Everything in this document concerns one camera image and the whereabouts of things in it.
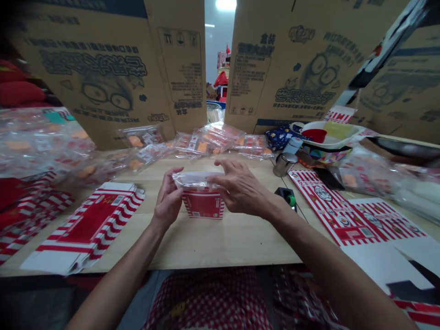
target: flattened cardboard box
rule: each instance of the flattened cardboard box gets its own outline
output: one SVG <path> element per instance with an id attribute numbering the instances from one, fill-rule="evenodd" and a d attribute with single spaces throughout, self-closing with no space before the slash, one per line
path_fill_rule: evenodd
<path id="1" fill-rule="evenodd" d="M 226 123 L 260 134 L 323 118 L 407 2 L 239 1 Z"/>
<path id="2" fill-rule="evenodd" d="M 100 150 L 117 128 L 163 123 L 175 135 L 143 0 L 26 4 L 10 41 Z"/>
<path id="3" fill-rule="evenodd" d="M 422 26 L 407 37 L 362 90 L 359 103 L 351 124 L 439 144 L 440 25 Z"/>
<path id="4" fill-rule="evenodd" d="M 206 125 L 204 0 L 145 0 L 174 128 Z"/>

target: person's left hand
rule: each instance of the person's left hand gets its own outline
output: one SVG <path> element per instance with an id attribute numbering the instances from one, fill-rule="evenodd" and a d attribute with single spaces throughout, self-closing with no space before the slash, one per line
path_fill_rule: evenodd
<path id="1" fill-rule="evenodd" d="M 163 232 L 176 221 L 182 206 L 182 192 L 183 189 L 177 189 L 176 184 L 172 178 L 173 173 L 178 173 L 183 170 L 183 167 L 176 167 L 164 175 L 162 187 L 160 187 L 157 196 L 156 206 L 154 207 L 154 215 L 151 219 L 151 224 L 158 226 Z"/>

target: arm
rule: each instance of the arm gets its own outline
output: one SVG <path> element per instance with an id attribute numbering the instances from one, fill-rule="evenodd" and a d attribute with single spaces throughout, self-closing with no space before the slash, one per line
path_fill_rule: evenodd
<path id="1" fill-rule="evenodd" d="M 182 190 L 165 173 L 150 224 L 121 260 L 104 276 L 69 322 L 67 329 L 115 329 L 135 296 L 166 231 L 182 205 Z"/>
<path id="2" fill-rule="evenodd" d="M 248 167 L 216 160 L 225 176 L 209 179 L 221 191 L 231 212 L 257 215 L 269 221 L 310 268 L 332 307 L 351 329 L 417 329 L 359 266 L 303 221 L 280 197 L 269 192 Z"/>

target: table surface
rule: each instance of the table surface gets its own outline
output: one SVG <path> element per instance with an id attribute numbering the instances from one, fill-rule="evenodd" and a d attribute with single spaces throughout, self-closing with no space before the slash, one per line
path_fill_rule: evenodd
<path id="1" fill-rule="evenodd" d="M 272 192 L 278 187 L 293 189 L 297 200 L 298 214 L 301 218 L 321 232 L 324 237 L 333 241 L 290 177 L 279 178 L 272 173 L 274 165 L 271 160 L 246 159 L 236 154 L 226 154 L 223 157 L 244 160 L 256 178 Z M 178 166 L 184 166 L 184 171 L 222 171 L 221 167 L 214 166 L 213 158 L 194 161 L 170 157 L 159 160 L 139 174 L 126 173 L 119 176 L 116 181 L 134 182 L 139 188 L 144 189 L 145 201 L 102 258 L 93 267 L 83 270 L 83 273 L 107 272 L 127 252 L 151 221 L 157 192 L 164 173 L 170 168 Z M 294 169 L 304 168 L 300 164 L 296 164 Z M 46 274 L 40 271 L 21 270 L 20 265 L 73 213 L 92 193 L 92 190 L 79 189 L 72 193 L 76 199 L 75 203 L 0 266 L 0 277 Z M 342 195 L 347 199 L 371 197 L 349 192 L 343 192 Z M 440 242 L 440 227 L 393 203 L 391 204 Z M 223 220 L 190 219 L 185 206 L 182 205 L 177 220 L 166 233 L 150 269 L 187 269 L 300 262 L 300 258 L 276 230 L 259 217 L 231 213 L 226 210 Z"/>

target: hand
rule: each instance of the hand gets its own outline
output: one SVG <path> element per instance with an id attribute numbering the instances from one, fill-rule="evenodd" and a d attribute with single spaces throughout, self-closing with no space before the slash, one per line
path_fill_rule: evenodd
<path id="1" fill-rule="evenodd" d="M 209 177 L 208 182 L 222 187 L 220 195 L 231 212 L 256 215 L 270 221 L 274 214 L 288 206 L 282 197 L 262 186 L 245 163 L 218 159 L 214 165 L 221 165 L 225 176 Z"/>
<path id="2" fill-rule="evenodd" d="M 176 167 L 165 173 L 162 187 L 160 187 L 157 196 L 151 224 L 158 226 L 163 233 L 176 221 L 180 207 L 182 206 L 183 189 L 177 189 L 172 178 L 173 173 L 178 173 L 182 170 L 183 167 Z"/>

